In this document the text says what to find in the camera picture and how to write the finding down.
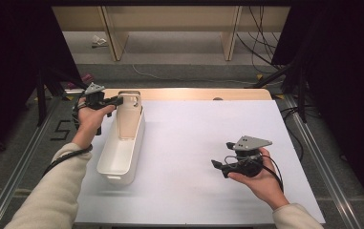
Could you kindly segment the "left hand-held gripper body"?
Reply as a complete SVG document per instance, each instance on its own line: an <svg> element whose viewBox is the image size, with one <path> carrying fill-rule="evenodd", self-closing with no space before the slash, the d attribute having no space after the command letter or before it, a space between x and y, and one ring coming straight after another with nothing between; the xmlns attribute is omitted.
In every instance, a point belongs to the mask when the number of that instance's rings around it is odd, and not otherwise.
<svg viewBox="0 0 364 229"><path fill-rule="evenodd" d="M105 107L106 101L104 90L104 86L100 86L92 82L84 92L86 106L94 110L99 110Z"/></svg>

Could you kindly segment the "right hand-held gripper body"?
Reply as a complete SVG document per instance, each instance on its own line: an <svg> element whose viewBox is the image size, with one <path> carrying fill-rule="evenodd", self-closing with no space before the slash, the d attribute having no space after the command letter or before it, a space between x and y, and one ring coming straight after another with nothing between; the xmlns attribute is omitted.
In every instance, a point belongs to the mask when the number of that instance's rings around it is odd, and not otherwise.
<svg viewBox="0 0 364 229"><path fill-rule="evenodd" d="M231 165L235 173L247 177L257 176L263 169L263 158L260 148L271 145L270 140L243 135L233 146L236 162Z"/></svg>

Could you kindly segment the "beige phone case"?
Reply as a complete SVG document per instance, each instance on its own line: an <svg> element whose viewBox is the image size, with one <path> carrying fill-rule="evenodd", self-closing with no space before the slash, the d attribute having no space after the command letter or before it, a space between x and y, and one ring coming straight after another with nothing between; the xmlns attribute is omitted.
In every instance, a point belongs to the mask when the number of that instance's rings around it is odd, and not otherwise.
<svg viewBox="0 0 364 229"><path fill-rule="evenodd" d="M117 110L118 136L121 139L133 139L137 134L140 113Z"/></svg>

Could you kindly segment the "white storage box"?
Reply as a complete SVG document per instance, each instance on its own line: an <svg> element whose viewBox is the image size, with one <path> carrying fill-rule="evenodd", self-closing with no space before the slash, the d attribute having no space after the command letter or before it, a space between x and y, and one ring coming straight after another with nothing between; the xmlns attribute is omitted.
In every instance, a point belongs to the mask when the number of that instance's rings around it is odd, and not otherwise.
<svg viewBox="0 0 364 229"><path fill-rule="evenodd" d="M97 171L110 183L128 185L134 181L145 130L142 107L137 134L133 139L118 136L117 112L97 164Z"/></svg>

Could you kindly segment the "person's left hand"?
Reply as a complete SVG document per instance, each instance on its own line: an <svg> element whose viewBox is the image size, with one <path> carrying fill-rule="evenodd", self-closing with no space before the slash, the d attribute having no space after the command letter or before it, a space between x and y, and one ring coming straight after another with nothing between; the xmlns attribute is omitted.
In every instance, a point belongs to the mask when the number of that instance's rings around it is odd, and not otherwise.
<svg viewBox="0 0 364 229"><path fill-rule="evenodd" d="M72 140L80 149L86 149L91 145L98 128L101 126L104 116L114 111L116 107L109 105L99 110L89 107L78 111L79 128Z"/></svg>

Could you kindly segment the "person's right hand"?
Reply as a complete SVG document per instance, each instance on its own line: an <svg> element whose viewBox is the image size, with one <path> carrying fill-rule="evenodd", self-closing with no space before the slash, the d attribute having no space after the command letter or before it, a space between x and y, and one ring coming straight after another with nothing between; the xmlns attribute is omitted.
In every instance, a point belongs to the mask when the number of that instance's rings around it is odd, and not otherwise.
<svg viewBox="0 0 364 229"><path fill-rule="evenodd" d="M246 177L239 173L229 173L228 177L247 186L257 198L264 201L272 210L276 210L288 205L289 201L273 175L275 169L269 157L269 151L265 148L260 148L259 151L269 171L263 169L256 177Z"/></svg>

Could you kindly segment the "white table board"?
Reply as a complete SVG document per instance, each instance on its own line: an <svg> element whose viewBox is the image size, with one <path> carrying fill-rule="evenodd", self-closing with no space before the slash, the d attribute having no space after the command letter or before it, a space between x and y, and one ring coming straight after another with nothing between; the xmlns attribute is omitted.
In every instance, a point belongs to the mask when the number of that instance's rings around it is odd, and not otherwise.
<svg viewBox="0 0 364 229"><path fill-rule="evenodd" d="M97 170L113 121L95 138L78 198L76 223L124 226L268 225L267 204L215 169L231 155L226 145L243 135L270 141L286 197L302 204L319 222L325 219L272 100L146 101L145 130L134 181L115 185Z"/></svg>

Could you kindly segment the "black metal stand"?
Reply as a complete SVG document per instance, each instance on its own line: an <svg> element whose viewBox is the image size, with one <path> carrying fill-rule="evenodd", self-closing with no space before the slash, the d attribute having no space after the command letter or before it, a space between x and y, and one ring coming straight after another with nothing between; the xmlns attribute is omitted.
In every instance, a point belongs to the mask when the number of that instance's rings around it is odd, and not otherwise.
<svg viewBox="0 0 364 229"><path fill-rule="evenodd" d="M63 82L70 82L79 89L86 90L89 85L84 83L80 77L70 76L57 68L41 69L37 75L36 92L38 104L38 126L40 126L47 118L47 105L45 88L47 88L52 96L62 97L65 94L65 89L62 86Z"/></svg>
<svg viewBox="0 0 364 229"><path fill-rule="evenodd" d="M266 86L268 83L274 81L280 76L284 75L281 90L284 94L290 94L294 90L297 91L297 105L298 113L303 122L306 122L305 115L305 90L306 90L306 69L303 67L296 67L294 64L288 64L286 67L278 70L277 72L271 74L265 79L253 85L254 89L260 89Z"/></svg>

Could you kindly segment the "crumpled white paper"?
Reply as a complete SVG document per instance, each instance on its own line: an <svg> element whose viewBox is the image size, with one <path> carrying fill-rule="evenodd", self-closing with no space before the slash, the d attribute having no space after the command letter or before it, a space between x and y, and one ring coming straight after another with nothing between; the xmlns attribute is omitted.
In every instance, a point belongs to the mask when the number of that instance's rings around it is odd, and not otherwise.
<svg viewBox="0 0 364 229"><path fill-rule="evenodd" d="M100 47L107 47L108 43L104 38L101 38L97 35L92 37L92 47L93 48L100 48Z"/></svg>

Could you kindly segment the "wooden table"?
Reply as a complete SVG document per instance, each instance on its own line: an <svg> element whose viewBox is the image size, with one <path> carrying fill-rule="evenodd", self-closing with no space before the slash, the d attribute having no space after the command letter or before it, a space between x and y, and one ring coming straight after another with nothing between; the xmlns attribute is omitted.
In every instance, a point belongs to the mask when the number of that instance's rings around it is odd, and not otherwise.
<svg viewBox="0 0 364 229"><path fill-rule="evenodd" d="M146 100L271 100L266 89L157 88L139 89Z"/></svg>

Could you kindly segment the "black curtain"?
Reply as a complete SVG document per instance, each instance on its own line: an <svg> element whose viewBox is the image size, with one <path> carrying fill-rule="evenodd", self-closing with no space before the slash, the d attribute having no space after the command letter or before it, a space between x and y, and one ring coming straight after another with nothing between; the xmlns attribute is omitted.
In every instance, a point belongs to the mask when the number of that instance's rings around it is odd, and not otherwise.
<svg viewBox="0 0 364 229"><path fill-rule="evenodd" d="M273 62L293 60L318 19L304 58L308 84L364 187L364 0L292 0Z"/></svg>
<svg viewBox="0 0 364 229"><path fill-rule="evenodd" d="M0 0L0 142L38 78L79 80L79 72L51 6Z"/></svg>

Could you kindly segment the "light wooden desk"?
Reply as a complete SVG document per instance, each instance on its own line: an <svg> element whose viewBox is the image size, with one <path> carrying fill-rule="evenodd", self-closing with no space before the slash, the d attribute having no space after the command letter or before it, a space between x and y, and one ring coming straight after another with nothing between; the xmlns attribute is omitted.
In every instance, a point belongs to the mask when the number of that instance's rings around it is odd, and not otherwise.
<svg viewBox="0 0 364 229"><path fill-rule="evenodd" d="M131 31L215 31L225 60L232 59L239 31L280 32L288 7L54 7L63 31L103 31L110 53L119 61Z"/></svg>

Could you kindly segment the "metal floor rail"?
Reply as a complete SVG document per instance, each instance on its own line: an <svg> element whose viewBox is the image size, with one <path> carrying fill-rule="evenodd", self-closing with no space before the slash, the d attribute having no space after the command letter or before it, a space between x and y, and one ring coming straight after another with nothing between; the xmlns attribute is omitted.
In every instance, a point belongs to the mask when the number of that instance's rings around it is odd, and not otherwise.
<svg viewBox="0 0 364 229"><path fill-rule="evenodd" d="M51 103L48 107L48 111L43 121L35 128L30 142L28 143L24 153L21 155L20 159L16 163L14 170L9 176L7 184L0 191L0 220L4 216L6 210L8 209L11 199L21 182L29 164L37 150L39 144L41 143L46 130L49 127L50 120L56 110L56 107L61 101L60 97L53 97Z"/></svg>
<svg viewBox="0 0 364 229"><path fill-rule="evenodd" d="M332 200L336 206L336 209L341 216L342 220L347 229L361 229L361 224L357 219L354 209L351 203L346 198L343 190L341 189L339 183L334 177L331 168L327 160L324 158L316 140L311 133L311 130L306 122L303 121L299 113L294 115L294 121L299 129L299 132L304 139L307 148L310 151L318 172L332 197Z"/></svg>

